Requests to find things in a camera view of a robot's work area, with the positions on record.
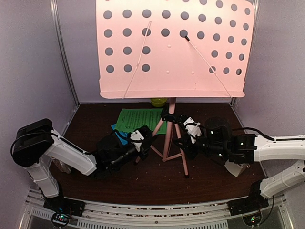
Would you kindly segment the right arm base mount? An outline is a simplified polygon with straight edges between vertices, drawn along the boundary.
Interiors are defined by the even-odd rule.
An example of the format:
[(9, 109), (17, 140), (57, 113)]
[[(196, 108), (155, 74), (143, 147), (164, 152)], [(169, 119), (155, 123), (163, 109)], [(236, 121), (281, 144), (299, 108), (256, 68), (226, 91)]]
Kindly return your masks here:
[(231, 200), (227, 204), (231, 216), (258, 211), (269, 206), (268, 199), (250, 197)]

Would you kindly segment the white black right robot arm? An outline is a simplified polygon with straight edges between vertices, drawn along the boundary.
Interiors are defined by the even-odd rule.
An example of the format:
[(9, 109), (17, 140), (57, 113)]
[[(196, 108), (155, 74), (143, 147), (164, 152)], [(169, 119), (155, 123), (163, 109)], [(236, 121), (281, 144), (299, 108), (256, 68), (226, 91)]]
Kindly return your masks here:
[(255, 128), (250, 128), (251, 134), (233, 135), (235, 130), (221, 117), (209, 118), (201, 125), (190, 116), (181, 115), (176, 122), (185, 134), (174, 143), (190, 159), (195, 159), (198, 154), (206, 157), (219, 156), (230, 172), (233, 172), (233, 167), (254, 162), (289, 159), (296, 161), (282, 172), (253, 184), (254, 193), (244, 200), (247, 210), (255, 210), (262, 204), (263, 197), (271, 198), (305, 179), (304, 135), (271, 137)]

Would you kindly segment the green sheet music paper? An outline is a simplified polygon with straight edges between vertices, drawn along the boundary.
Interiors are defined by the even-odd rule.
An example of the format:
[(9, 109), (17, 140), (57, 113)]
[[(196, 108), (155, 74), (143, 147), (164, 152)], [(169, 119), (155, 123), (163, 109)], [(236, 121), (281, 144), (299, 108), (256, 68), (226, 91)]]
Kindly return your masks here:
[(115, 129), (128, 133), (146, 125), (154, 131), (161, 119), (162, 111), (161, 108), (122, 109)]

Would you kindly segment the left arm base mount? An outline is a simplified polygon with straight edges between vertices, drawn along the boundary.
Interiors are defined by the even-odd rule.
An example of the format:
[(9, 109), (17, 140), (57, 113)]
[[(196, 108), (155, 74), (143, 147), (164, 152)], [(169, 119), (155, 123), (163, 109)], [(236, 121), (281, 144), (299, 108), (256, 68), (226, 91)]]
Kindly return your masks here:
[(43, 207), (67, 216), (81, 217), (84, 212), (85, 203), (69, 198), (45, 198)]

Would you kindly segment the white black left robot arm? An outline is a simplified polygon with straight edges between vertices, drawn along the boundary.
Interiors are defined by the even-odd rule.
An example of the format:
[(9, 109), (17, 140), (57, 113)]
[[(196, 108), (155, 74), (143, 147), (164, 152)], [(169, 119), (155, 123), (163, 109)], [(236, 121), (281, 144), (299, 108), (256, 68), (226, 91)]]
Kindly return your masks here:
[(69, 206), (68, 200), (60, 195), (59, 182), (43, 162), (43, 156), (57, 159), (83, 175), (101, 178), (132, 160), (145, 160), (156, 138), (146, 125), (127, 136), (113, 130), (96, 144), (96, 150), (89, 152), (61, 136), (52, 121), (45, 118), (17, 131), (10, 155), (17, 165), (28, 171), (44, 196), (50, 198), (50, 204), (58, 212), (64, 212)]

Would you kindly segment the pink music stand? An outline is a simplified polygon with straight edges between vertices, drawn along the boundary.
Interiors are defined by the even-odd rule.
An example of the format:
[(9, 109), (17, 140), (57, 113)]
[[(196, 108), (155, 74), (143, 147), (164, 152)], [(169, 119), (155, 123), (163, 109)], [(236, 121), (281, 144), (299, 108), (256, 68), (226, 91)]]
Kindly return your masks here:
[(98, 0), (100, 95), (242, 98), (255, 7), (245, 0)]

